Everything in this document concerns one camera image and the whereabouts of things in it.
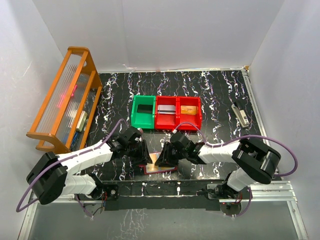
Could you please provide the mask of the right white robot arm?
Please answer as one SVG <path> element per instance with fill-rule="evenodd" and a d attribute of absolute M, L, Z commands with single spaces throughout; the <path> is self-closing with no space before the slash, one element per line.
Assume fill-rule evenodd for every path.
<path fill-rule="evenodd" d="M 165 168 L 176 167 L 183 159 L 195 165 L 235 162 L 238 169 L 229 173 L 222 184 L 204 189 L 214 198 L 234 198 L 255 182 L 270 184 L 281 155 L 254 137 L 244 137 L 226 145 L 209 146 L 204 142 L 194 143 L 178 131 L 164 144 L 155 165 Z"/>

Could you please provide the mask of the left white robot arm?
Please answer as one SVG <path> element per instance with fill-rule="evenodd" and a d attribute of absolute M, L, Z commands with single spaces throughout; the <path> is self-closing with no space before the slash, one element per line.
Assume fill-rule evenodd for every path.
<path fill-rule="evenodd" d="M 139 166 L 151 163 L 143 130 L 133 126 L 123 133 L 112 134 L 98 143 L 69 153 L 45 153 L 26 177 L 31 190 L 42 205 L 62 195 L 86 195 L 97 200 L 108 194 L 106 184 L 93 173 L 79 173 L 95 165 L 123 157 Z"/>

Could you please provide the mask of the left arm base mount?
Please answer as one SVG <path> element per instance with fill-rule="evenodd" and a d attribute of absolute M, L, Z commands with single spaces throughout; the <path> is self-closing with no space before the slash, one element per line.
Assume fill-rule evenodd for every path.
<path fill-rule="evenodd" d="M 84 214 L 87 217 L 93 219 L 97 213 L 102 213 L 106 209 L 107 201 L 116 201 L 119 198 L 119 187 L 117 185 L 104 185 L 101 189 L 101 193 L 98 195 L 96 200 L 101 200 L 101 206 L 98 207 L 94 212 L 90 212 L 86 209 L 86 206 L 81 202 L 78 194 L 74 195 L 74 199 L 77 201 Z"/>

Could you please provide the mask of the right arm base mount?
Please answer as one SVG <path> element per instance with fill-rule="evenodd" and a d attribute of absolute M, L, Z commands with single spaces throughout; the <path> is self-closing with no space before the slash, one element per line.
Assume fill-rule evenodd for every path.
<path fill-rule="evenodd" d="M 242 201 L 246 196 L 246 193 L 244 193 L 243 190 L 233 190 L 226 183 L 213 185 L 208 184 L 201 190 L 209 200 L 228 200 L 227 202 L 219 202 L 220 210 L 225 216 L 232 218 L 243 215 L 250 207 L 253 198 L 252 190 L 249 187 L 245 187 L 245 190 L 248 192 L 248 203 L 244 210 L 242 210 Z"/>

